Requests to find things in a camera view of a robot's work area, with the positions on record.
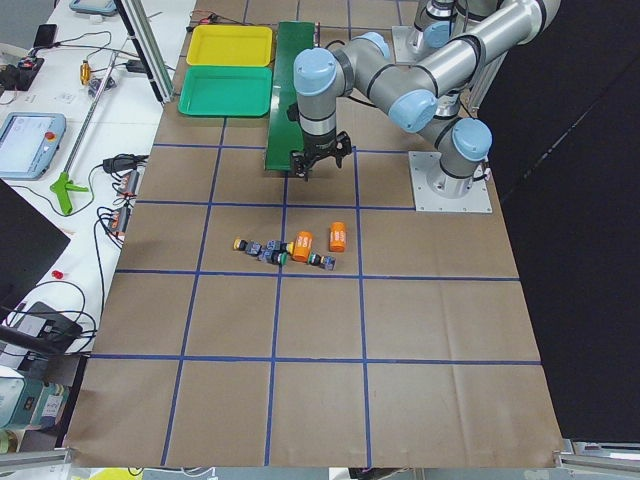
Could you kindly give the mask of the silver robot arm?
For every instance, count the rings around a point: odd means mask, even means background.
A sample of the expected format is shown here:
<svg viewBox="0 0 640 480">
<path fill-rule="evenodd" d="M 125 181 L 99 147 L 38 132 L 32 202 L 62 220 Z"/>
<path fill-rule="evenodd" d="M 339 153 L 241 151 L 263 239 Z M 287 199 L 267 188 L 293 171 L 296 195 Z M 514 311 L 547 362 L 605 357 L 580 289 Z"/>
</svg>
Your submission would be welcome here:
<svg viewBox="0 0 640 480">
<path fill-rule="evenodd" d="M 454 33 L 459 15 L 463 22 L 480 21 L 495 12 L 499 4 L 500 1 L 420 0 L 407 46 L 417 55 L 439 49 Z"/>
<path fill-rule="evenodd" d="M 541 34 L 559 7 L 557 1 L 472 1 L 463 10 L 471 24 L 456 25 L 443 46 L 406 70 L 392 63 L 388 44 L 375 32 L 336 50 L 300 52 L 293 63 L 297 101 L 288 111 L 303 137 L 302 150 L 290 155 L 296 176 L 307 178 L 322 159 L 341 161 L 351 154 L 348 134 L 336 129 L 336 100 L 358 90 L 395 125 L 439 151 L 427 174 L 435 194 L 466 196 L 479 179 L 475 172 L 488 155 L 492 134 L 479 119 L 439 115 L 439 102 L 476 86 L 497 59 Z"/>
</svg>

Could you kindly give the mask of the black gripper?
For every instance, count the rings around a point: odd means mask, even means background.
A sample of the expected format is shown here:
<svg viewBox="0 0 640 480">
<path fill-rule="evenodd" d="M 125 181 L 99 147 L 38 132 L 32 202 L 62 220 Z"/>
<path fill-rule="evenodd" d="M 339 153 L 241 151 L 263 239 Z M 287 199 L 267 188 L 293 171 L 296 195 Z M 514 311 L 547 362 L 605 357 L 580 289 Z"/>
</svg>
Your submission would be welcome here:
<svg viewBox="0 0 640 480">
<path fill-rule="evenodd" d="M 314 165 L 328 157 L 335 159 L 336 166 L 342 167 L 343 159 L 351 154 L 351 139 L 346 131 L 337 133 L 335 129 L 322 135 L 313 135 L 302 131 L 303 149 L 290 152 L 294 173 L 309 180 Z"/>
</svg>

